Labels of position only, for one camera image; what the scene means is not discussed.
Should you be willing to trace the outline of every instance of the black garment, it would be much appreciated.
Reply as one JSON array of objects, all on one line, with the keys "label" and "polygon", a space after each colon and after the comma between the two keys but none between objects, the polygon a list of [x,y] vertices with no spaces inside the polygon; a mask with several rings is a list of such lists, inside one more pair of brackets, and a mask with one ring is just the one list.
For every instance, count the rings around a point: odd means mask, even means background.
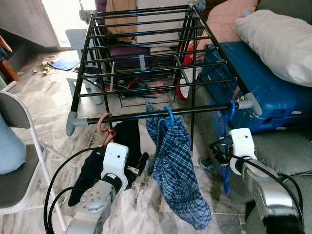
[{"label": "black garment", "polygon": [[[138,129],[138,120],[130,120],[118,123],[114,130],[116,136],[114,142],[129,147],[128,159],[125,165],[125,176],[128,179],[128,186],[126,189],[130,189],[132,183],[135,181],[137,175],[127,170],[127,166],[138,168],[138,164],[142,159],[145,162],[147,160],[146,155],[142,157],[141,145],[140,145],[140,133]],[[103,171],[103,160],[105,156],[106,147],[99,147],[93,150],[91,154],[86,158],[81,168],[81,173],[75,183],[75,187],[85,187],[85,191],[91,188],[99,179],[101,179],[101,172]],[[70,198],[68,200],[69,206],[76,205],[85,191],[72,190]]]}]

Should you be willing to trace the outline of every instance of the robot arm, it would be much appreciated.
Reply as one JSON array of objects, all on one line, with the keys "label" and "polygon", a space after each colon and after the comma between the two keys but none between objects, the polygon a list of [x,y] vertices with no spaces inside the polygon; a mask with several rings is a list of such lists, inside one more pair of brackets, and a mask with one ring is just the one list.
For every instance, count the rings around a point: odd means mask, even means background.
[{"label": "robot arm", "polygon": [[[128,152],[127,146],[117,143],[107,145],[102,179],[82,195],[77,213],[69,224],[66,234],[102,234],[103,225],[110,216],[111,206],[118,192],[125,190],[128,185],[128,179],[124,174]],[[132,167],[127,167],[127,170],[138,175],[140,171]]]},{"label": "robot arm", "polygon": [[242,175],[248,190],[253,194],[258,212],[268,234],[304,234],[303,224],[299,221],[298,210],[287,190],[264,169],[278,178],[273,169],[258,161],[254,155],[254,141],[248,128],[230,131],[227,144],[233,147],[230,159],[231,170]]}]

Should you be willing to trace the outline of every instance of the gray chair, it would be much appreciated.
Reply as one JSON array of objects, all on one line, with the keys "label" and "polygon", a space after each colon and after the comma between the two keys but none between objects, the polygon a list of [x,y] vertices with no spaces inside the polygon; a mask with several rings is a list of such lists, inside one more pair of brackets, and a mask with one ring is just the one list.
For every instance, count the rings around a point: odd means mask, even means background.
[{"label": "gray chair", "polygon": [[[45,164],[48,152],[62,159],[66,158],[38,139],[26,106],[16,96],[0,91],[0,113],[10,128],[29,129],[33,140],[33,144],[26,145],[26,161],[17,170],[0,175],[0,215],[5,215],[21,211],[29,204],[39,182],[40,167],[45,182],[47,185],[50,184],[50,175]],[[55,192],[52,189],[51,198],[55,199],[55,197]],[[42,207],[43,205],[27,207],[27,209]],[[66,225],[58,204],[56,211],[61,227],[65,231]]]}]

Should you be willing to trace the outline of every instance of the metal bar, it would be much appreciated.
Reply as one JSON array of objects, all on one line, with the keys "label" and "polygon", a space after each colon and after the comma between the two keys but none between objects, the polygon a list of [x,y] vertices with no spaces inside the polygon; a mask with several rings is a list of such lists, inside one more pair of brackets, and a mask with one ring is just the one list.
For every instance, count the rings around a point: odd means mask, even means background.
[{"label": "metal bar", "polygon": [[[185,51],[185,49],[184,49],[185,48],[185,44],[190,40],[190,36],[189,36],[189,31],[190,31],[189,28],[190,28],[190,26],[191,26],[191,20],[188,20],[187,21],[187,25],[186,25],[187,30],[184,31],[184,35],[183,35],[183,39],[186,39],[186,40],[184,40],[182,42],[182,44],[181,44],[181,47],[178,48],[179,51]],[[180,59],[181,63],[183,63],[183,55],[180,55],[179,59]]]},{"label": "metal bar", "polygon": [[[210,39],[210,37],[202,37],[201,39]],[[120,47],[128,47],[128,46],[130,47],[130,46],[165,44],[165,43],[173,43],[173,42],[188,41],[188,40],[192,40],[192,39],[176,39],[176,40],[152,41],[152,42],[142,42],[142,43],[133,43],[133,44],[104,45],[104,46],[89,47],[87,49],[88,50],[112,49],[112,48],[120,48]]]},{"label": "metal bar", "polygon": [[77,112],[78,110],[78,105],[79,105],[79,94],[81,92],[81,86],[82,86],[82,75],[85,69],[85,60],[87,59],[87,55],[88,55],[88,50],[86,50],[85,48],[88,47],[89,43],[90,43],[90,33],[91,33],[91,25],[93,24],[94,21],[94,15],[90,16],[90,21],[89,21],[89,25],[88,25],[88,30],[87,30],[87,34],[86,34],[86,39],[84,42],[84,50],[82,51],[82,56],[81,56],[81,63],[80,63],[80,68],[79,68],[79,72],[77,75],[77,82],[76,82],[76,87],[75,87],[75,91],[74,91],[74,96],[73,96],[73,102],[72,102],[72,106],[70,111],[71,112]]},{"label": "metal bar", "polygon": [[[176,57],[176,62],[179,64],[179,66],[183,66],[178,56]],[[190,80],[189,80],[189,78],[187,77],[187,75],[186,75],[184,69],[182,69],[181,72],[182,72],[182,74],[183,74],[183,76],[184,76],[184,79],[186,80],[186,83],[190,83]]]},{"label": "metal bar", "polygon": [[238,74],[238,72],[235,70],[234,66],[232,65],[232,63],[230,62],[229,58],[227,57],[227,55],[224,53],[223,49],[221,48],[219,42],[217,41],[217,39],[215,38],[214,34],[212,33],[212,31],[210,30],[210,28],[208,27],[208,25],[206,24],[205,21],[202,20],[202,18],[199,15],[199,12],[197,10],[197,8],[195,6],[192,7],[192,9],[194,10],[195,14],[197,15],[197,17],[199,18],[200,23],[205,26],[205,31],[207,32],[207,34],[211,37],[210,40],[213,42],[214,46],[218,48],[218,52],[221,55],[221,57],[223,59],[225,59],[227,61],[227,66],[229,68],[229,70],[231,71],[231,73],[234,75],[234,77],[237,77],[237,84],[240,88],[240,90],[246,94],[249,93],[249,89],[247,88],[247,86],[245,85],[244,81],[241,79],[240,75]]},{"label": "metal bar", "polygon": [[[226,103],[226,104],[219,104],[219,105],[198,106],[194,108],[175,109],[175,110],[172,110],[172,113],[174,115],[185,115],[185,114],[191,114],[191,113],[222,111],[222,110],[228,110],[231,108],[232,108],[232,104]],[[167,117],[167,116],[169,116],[168,111],[142,112],[142,113],[135,113],[135,114],[108,116],[103,120],[103,123],[119,122],[119,121],[143,119],[143,118]],[[98,121],[99,121],[99,117],[88,118],[88,124],[97,124]]]},{"label": "metal bar", "polygon": [[[96,44],[96,43],[99,44],[98,39],[93,39],[93,41],[94,41],[94,44]],[[95,52],[96,52],[96,57],[97,57],[97,59],[99,59],[100,51],[99,51],[99,50],[95,50]],[[108,63],[105,63],[105,66],[106,66],[107,69],[110,69],[110,68],[111,68],[111,69],[112,69],[112,72],[114,71],[114,70],[113,70],[114,68],[111,67]],[[99,71],[100,73],[103,72],[100,62],[97,62],[97,69],[98,69],[98,71]],[[104,82],[104,80],[103,80],[103,77],[100,77],[100,78],[99,78],[99,82],[100,82],[100,84],[101,84],[101,86],[102,86],[102,90],[105,91],[105,82]],[[103,98],[104,98],[104,103],[105,103],[106,112],[109,113],[110,110],[109,110],[107,95],[106,95],[106,94],[103,94]],[[113,125],[112,125],[111,122],[109,123],[109,126],[110,126],[111,129],[113,129]]]},{"label": "metal bar", "polygon": [[[193,37],[193,31],[194,29],[191,28],[189,30],[189,34],[188,34],[188,38],[192,38]],[[187,40],[185,43],[184,43],[184,47],[182,48],[182,51],[187,51],[188,47],[189,47],[189,44],[190,44],[190,41],[192,41],[192,39],[189,39]],[[184,58],[185,58],[185,55],[181,55],[181,62],[183,63],[184,62]]]},{"label": "metal bar", "polygon": [[[205,50],[198,50],[196,53],[201,52],[209,52],[209,51],[216,51],[216,48],[212,49],[205,49]],[[168,54],[159,54],[159,55],[146,55],[145,58],[157,58],[157,57],[166,57],[166,56],[173,56],[173,55],[183,55],[183,54],[191,54],[193,51],[185,51],[185,52],[174,52],[168,53]],[[118,57],[118,58],[104,58],[104,59],[97,59],[97,60],[86,60],[85,63],[94,63],[94,62],[112,62],[112,61],[118,61],[118,60],[125,60],[125,59],[139,59],[139,56],[134,57]]]},{"label": "metal bar", "polygon": [[[94,29],[93,32],[94,32],[94,35],[101,33],[99,29]],[[100,38],[93,39],[93,40],[94,40],[94,45],[95,46],[100,46],[100,44],[101,44],[101,41],[100,41],[101,39]],[[107,43],[106,41],[107,40],[102,39],[102,43],[106,44]],[[111,57],[110,51],[108,49],[106,49],[106,50],[95,50],[95,51],[97,51],[97,53],[98,53],[98,58],[97,59],[100,59],[100,57],[99,57],[100,55],[101,55],[101,58],[103,58],[103,57],[104,58],[105,57],[109,57],[110,58]],[[108,70],[112,69],[110,63],[105,62],[104,64],[105,64],[106,69],[108,69]]]},{"label": "metal bar", "polygon": [[[204,26],[197,26],[194,29],[205,28]],[[144,31],[144,32],[133,32],[133,33],[121,33],[121,34],[106,34],[106,35],[93,35],[90,38],[125,38],[125,37],[137,37],[145,35],[155,35],[155,34],[165,34],[165,33],[177,33],[184,31],[185,28],[171,28],[171,29],[161,29],[153,31]]]},{"label": "metal bar", "polygon": [[159,68],[159,69],[152,69],[152,70],[145,70],[145,71],[140,70],[140,71],[130,71],[130,72],[117,72],[117,73],[88,75],[88,76],[82,76],[82,78],[111,77],[111,76],[120,76],[120,75],[139,75],[139,74],[147,74],[147,73],[159,72],[159,71],[173,71],[176,69],[219,66],[219,65],[225,65],[225,64],[226,64],[226,61],[217,61],[217,62],[210,62],[210,63],[205,63],[205,64],[184,65],[184,66],[178,66],[178,67]]},{"label": "metal bar", "polygon": [[140,89],[125,89],[125,90],[116,90],[116,91],[106,91],[106,92],[98,92],[98,93],[89,93],[89,94],[80,94],[79,96],[82,97],[91,97],[91,96],[99,96],[99,95],[109,95],[109,94],[120,94],[120,93],[134,93],[139,91],[150,91],[150,90],[158,90],[158,89],[172,89],[177,87],[186,87],[186,86],[196,86],[196,85],[205,85],[205,84],[217,84],[217,83],[224,83],[224,82],[231,82],[236,81],[236,79],[222,79],[222,80],[212,80],[200,83],[188,83],[188,84],[174,84],[174,85],[166,85],[166,86],[159,86],[159,87],[147,87],[147,88],[140,88]]},{"label": "metal bar", "polygon": [[153,11],[181,10],[181,9],[188,9],[188,8],[189,8],[188,5],[165,6],[165,7],[163,6],[163,7],[136,9],[136,10],[97,12],[97,15],[101,15],[101,16],[114,16],[114,15],[144,13],[144,12],[153,12]]},{"label": "metal bar", "polygon": [[[189,18],[190,18],[190,15],[189,14],[185,14],[185,21],[183,22],[183,26],[182,26],[182,28],[185,28],[185,26],[186,26],[186,22],[189,22]],[[181,35],[180,35],[180,39],[185,39],[185,31],[183,31],[182,33],[181,33]],[[177,46],[177,52],[180,52],[180,47],[181,47],[181,45],[182,45],[182,42],[180,41],[179,42],[179,45]]]},{"label": "metal bar", "polygon": [[[194,38],[197,38],[197,29],[194,30]],[[196,64],[196,50],[197,50],[197,39],[193,41],[194,49],[193,49],[193,64]],[[196,82],[196,68],[193,67],[193,81],[192,83]],[[192,108],[195,106],[195,86],[192,87]],[[192,113],[191,116],[191,150],[193,150],[193,143],[194,143],[194,122],[195,122],[195,114]]]},{"label": "metal bar", "polygon": [[167,22],[177,22],[177,21],[187,21],[185,18],[179,19],[164,19],[164,20],[155,20],[155,21],[147,21],[147,22],[136,22],[136,23],[121,23],[121,24],[110,24],[110,25],[98,25],[92,26],[93,28],[110,28],[110,27],[123,27],[123,26],[133,26],[133,25],[143,25],[143,24],[153,24],[153,23],[167,23]]},{"label": "metal bar", "polygon": [[[164,76],[164,75],[172,75],[174,71],[172,72],[164,72],[164,73],[157,73],[157,74],[142,74],[140,78],[150,78],[150,77],[159,77],[159,76]],[[133,77],[136,77],[136,75],[124,75],[123,80],[128,80],[132,79]]]},{"label": "metal bar", "polygon": [[102,87],[98,86],[97,84],[95,84],[94,82],[88,80],[88,79],[85,79],[87,82],[89,82],[90,84],[94,85],[95,87],[99,88],[99,89],[102,89]]},{"label": "metal bar", "polygon": [[128,17],[140,17],[140,16],[154,16],[154,15],[164,15],[164,14],[174,14],[174,13],[184,13],[184,12],[192,12],[192,10],[173,10],[173,11],[159,11],[152,13],[137,13],[137,14],[129,14],[129,15],[116,15],[116,16],[99,16],[95,17],[96,20],[101,19],[116,19],[116,18],[128,18]]}]

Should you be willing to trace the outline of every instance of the chair backrest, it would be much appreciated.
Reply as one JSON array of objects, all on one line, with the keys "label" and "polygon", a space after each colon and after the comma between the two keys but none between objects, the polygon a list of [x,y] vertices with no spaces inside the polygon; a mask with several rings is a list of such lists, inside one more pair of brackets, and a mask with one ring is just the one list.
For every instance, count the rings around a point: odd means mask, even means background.
[{"label": "chair backrest", "polygon": [[29,129],[31,126],[24,105],[8,92],[0,91],[0,113],[11,128]]},{"label": "chair backrest", "polygon": [[[84,42],[87,35],[87,29],[67,29],[65,31],[66,36],[69,40],[69,43],[72,49],[77,50],[79,60],[81,61],[82,51],[84,47]],[[90,40],[89,47],[93,47],[93,41]],[[87,60],[96,59],[94,51],[90,50],[87,55]],[[88,67],[98,67],[96,63],[87,64]]]}]

